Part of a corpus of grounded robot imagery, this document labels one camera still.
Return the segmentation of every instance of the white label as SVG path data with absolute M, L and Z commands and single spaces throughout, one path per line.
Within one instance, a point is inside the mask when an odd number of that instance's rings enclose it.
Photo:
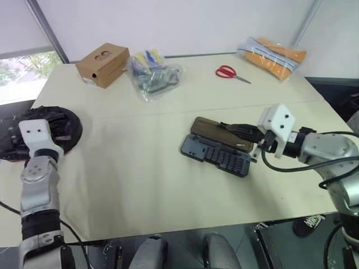
M 292 132 L 292 133 L 289 135 L 288 142 L 294 143 L 294 141 L 295 141 L 296 138 L 297 138 L 297 135 L 298 135 L 298 133 Z
M 95 83 L 95 81 L 93 81 L 93 80 L 91 80 L 91 79 L 89 79 L 89 78 L 82 77 L 82 79 L 83 79 L 87 84 L 97 86 L 97 84 Z

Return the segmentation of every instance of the plastic bag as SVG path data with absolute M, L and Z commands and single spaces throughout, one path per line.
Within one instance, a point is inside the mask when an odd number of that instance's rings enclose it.
M 176 88 L 180 82 L 182 68 L 179 65 L 165 65 L 157 50 L 146 50 L 131 56 L 127 72 L 141 96 L 153 101 L 166 91 Z
M 237 47 L 237 53 L 270 71 L 281 81 L 286 80 L 307 55 L 305 50 L 288 49 L 264 38 L 249 38 Z

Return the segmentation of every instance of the table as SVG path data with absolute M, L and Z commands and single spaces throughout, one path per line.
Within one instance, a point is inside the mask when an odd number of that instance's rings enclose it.
M 335 211 L 314 171 L 279 173 L 260 160 L 235 177 L 180 154 L 197 116 L 256 124 L 262 110 L 285 103 L 295 129 L 349 128 L 299 74 L 285 83 L 235 55 L 169 59 L 184 68 L 181 85 L 147 104 L 127 74 L 107 89 L 82 82 L 74 65 L 55 68 L 33 107 L 74 111 L 84 132 L 59 165 L 61 218 L 84 240 L 242 224 Z M 231 65 L 252 82 L 214 75 Z M 301 166 L 268 156 L 276 166 Z M 0 199 L 18 208 L 23 163 L 0 164 Z M 0 247 L 21 241 L 20 218 L 0 208 Z M 76 239 L 63 228 L 67 242 Z

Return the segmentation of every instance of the red scissors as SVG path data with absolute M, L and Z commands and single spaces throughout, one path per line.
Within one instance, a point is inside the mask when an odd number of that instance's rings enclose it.
M 238 77 L 236 71 L 230 67 L 230 66 L 220 66 L 216 71 L 215 74 L 219 77 L 224 77 L 224 78 L 236 78 L 238 80 L 247 82 L 249 84 L 251 84 L 250 81 L 245 80 L 242 77 Z

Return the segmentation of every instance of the black cable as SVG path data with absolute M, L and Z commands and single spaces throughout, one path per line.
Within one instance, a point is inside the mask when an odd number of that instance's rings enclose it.
M 357 138 L 359 138 L 359 134 L 356 134 L 356 133 L 352 133 L 352 132 L 345 132 L 345 131 L 334 131 L 334 132 L 325 132 L 325 133 L 321 133 L 322 135 L 327 135 L 327 134 L 337 134 L 337 135 L 349 135 L 349 136 L 355 136 Z M 323 166 L 327 166 L 327 165 L 332 165 L 332 164 L 335 164 L 335 163 L 339 163 L 339 162 L 342 162 L 342 161 L 351 161 L 351 160 L 359 160 L 359 156 L 353 156 L 353 157 L 347 157 L 347 158 L 340 158 L 340 159 L 336 159 L 336 160 L 330 160 L 330 161 L 325 161 L 323 163 L 319 163 L 319 164 L 315 164 L 315 165 L 309 165 L 309 166 L 303 166 L 303 167 L 299 167 L 299 168 L 279 168 L 279 167 L 275 167 L 275 166 L 272 166 L 268 160 L 266 159 L 265 157 L 265 151 L 262 150 L 262 159 L 263 159 L 263 162 L 266 166 L 268 166 L 269 168 L 275 170 L 275 171 L 278 171 L 278 172 L 284 172 L 284 173 L 288 173 L 288 172 L 298 172 L 298 171 L 306 171 L 306 170 L 310 170 L 310 169 L 316 169 L 316 168 L 319 168 L 319 167 L 323 167 Z M 330 179 L 327 179 L 327 180 L 324 180 L 322 182 L 319 183 L 319 187 L 322 188 L 322 189 L 326 189 L 326 185 L 329 184 L 329 183 L 333 183 L 333 182 L 336 182 L 338 180 L 341 180 L 343 178 L 346 178 L 352 174 L 354 174 L 356 171 L 359 171 L 359 165 L 357 167 L 355 167 L 354 169 L 352 169 L 351 171 L 345 173 L 345 174 L 342 174 L 342 175 L 339 175 L 337 177 L 334 177 L 334 178 L 330 178 Z
M 350 170 L 349 172 L 345 173 L 345 174 L 339 175 L 339 176 L 334 177 L 334 178 L 329 178 L 329 179 L 327 179 L 325 181 L 320 182 L 319 187 L 322 188 L 322 189 L 326 189 L 327 184 L 333 183 L 333 182 L 338 181 L 338 180 L 341 180 L 342 178 L 346 178 L 346 177 L 354 174 L 356 171 L 359 171 L 359 165 L 357 167 L 355 167 L 354 169 Z
M 13 212 L 13 213 L 15 213 L 15 214 L 17 214 L 17 215 L 20 215 L 20 211 L 17 211 L 16 209 L 14 209 L 14 208 L 8 206 L 7 204 L 5 204 L 5 203 L 3 203 L 3 202 L 1 202 L 1 201 L 0 201 L 0 206 L 2 206 L 2 207 L 5 208 L 5 209 L 8 209 L 9 211 L 11 211 L 11 212 Z
M 329 253 L 329 246 L 330 243 L 332 242 L 332 239 L 335 235 L 335 233 L 342 227 L 342 224 L 339 223 L 336 227 L 334 227 L 334 229 L 332 230 L 332 232 L 328 235 L 328 238 L 325 242 L 324 245 L 324 256 L 323 256 L 323 264 L 324 264 L 324 269 L 328 269 L 328 253 Z
M 296 168 L 279 168 L 279 167 L 272 166 L 272 164 L 270 164 L 267 161 L 267 159 L 265 157 L 265 151 L 264 150 L 262 150 L 262 159 L 263 159 L 264 164 L 266 166 L 268 166 L 269 168 L 271 168 L 271 169 L 273 169 L 275 171 L 278 171 L 278 172 L 289 173 L 289 172 L 299 172 L 299 171 L 307 171 L 307 170 L 311 170 L 311 169 L 317 169 L 317 168 L 320 168 L 320 167 L 323 167 L 323 166 L 332 165 L 332 164 L 336 164 L 336 163 L 341 163 L 342 161 L 357 161 L 357 160 L 359 160 L 359 156 L 345 157 L 345 158 L 325 161 L 325 162 L 319 163 L 319 164 L 313 164 L 313 165 L 296 167 Z
M 355 136 L 359 138 L 359 134 L 358 133 L 353 133 L 353 132 L 345 132 L 345 131 L 334 131 L 334 132 L 325 132 L 325 133 L 321 133 L 322 135 L 327 135 L 328 133 L 334 133 L 337 135 L 349 135 L 349 136 Z
M 3 203 L 0 201 L 0 206 L 2 206 L 3 208 L 5 209 L 8 209 L 9 211 L 17 214 L 17 215 L 20 215 L 20 211 L 8 206 L 7 204 Z M 77 241 L 79 241 L 79 245 L 82 249 L 82 252 L 84 254 L 84 257 L 85 257 L 85 260 L 86 260 L 86 263 L 88 265 L 88 269 L 91 269 L 91 266 L 90 266 L 90 260 L 89 260 L 89 256 L 86 254 L 86 249 L 85 249 L 85 246 L 84 246 L 84 242 L 82 242 L 81 238 L 78 236 L 78 234 L 73 230 L 73 228 L 71 226 L 69 226 L 69 224 L 67 224 L 66 222 L 64 222 L 63 220 L 60 220 L 61 224 L 63 226 L 65 226 L 66 228 L 68 228 L 70 230 L 70 232 L 74 235 L 74 237 L 77 239 Z
M 86 253 L 86 249 L 85 249 L 85 246 L 84 246 L 84 242 L 82 242 L 81 238 L 78 236 L 78 234 L 73 230 L 73 228 L 71 226 L 69 226 L 69 224 L 67 224 L 66 222 L 64 222 L 63 220 L 60 220 L 61 224 L 63 226 L 65 226 L 68 230 L 70 230 L 70 232 L 72 232 L 72 234 L 74 235 L 74 237 L 76 237 L 77 241 L 79 241 L 79 245 L 81 247 L 81 250 L 82 250 L 82 253 L 84 254 L 84 257 L 85 257 L 85 260 L 86 260 L 86 263 L 88 265 L 88 269 L 91 269 L 91 266 L 90 266 L 90 259 L 89 259 L 89 256 L 87 255 Z

